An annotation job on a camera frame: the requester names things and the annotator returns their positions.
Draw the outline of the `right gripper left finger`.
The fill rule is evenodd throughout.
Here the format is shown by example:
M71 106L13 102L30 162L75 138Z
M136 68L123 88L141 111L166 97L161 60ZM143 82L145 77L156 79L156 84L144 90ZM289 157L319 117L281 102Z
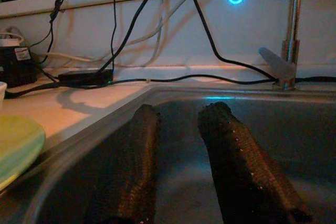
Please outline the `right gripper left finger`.
M154 223L161 116L148 104L112 135L85 223Z

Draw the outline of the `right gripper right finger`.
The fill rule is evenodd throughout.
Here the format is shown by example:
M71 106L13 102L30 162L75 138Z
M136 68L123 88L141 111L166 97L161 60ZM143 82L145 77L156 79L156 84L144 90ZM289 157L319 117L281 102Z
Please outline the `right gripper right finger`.
M224 102L198 113L224 223L313 223L281 167Z

